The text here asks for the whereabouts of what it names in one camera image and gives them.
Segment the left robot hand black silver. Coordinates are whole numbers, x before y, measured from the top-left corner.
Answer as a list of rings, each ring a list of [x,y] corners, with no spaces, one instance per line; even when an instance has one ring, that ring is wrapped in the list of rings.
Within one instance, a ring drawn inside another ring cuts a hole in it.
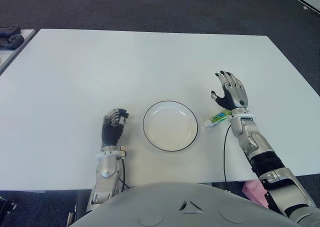
[[[128,117],[129,113],[122,108],[114,108],[103,117],[101,129],[102,147],[117,145]]]

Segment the right robot hand black silver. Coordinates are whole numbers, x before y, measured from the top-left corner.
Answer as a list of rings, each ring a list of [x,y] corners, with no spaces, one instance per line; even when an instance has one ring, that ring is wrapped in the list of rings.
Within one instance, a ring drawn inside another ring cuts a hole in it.
[[[223,97],[216,94],[215,91],[211,91],[211,98],[222,108],[232,111],[237,108],[248,107],[248,97],[242,82],[236,78],[231,72],[221,70],[219,73],[215,73],[218,77],[222,90]]]

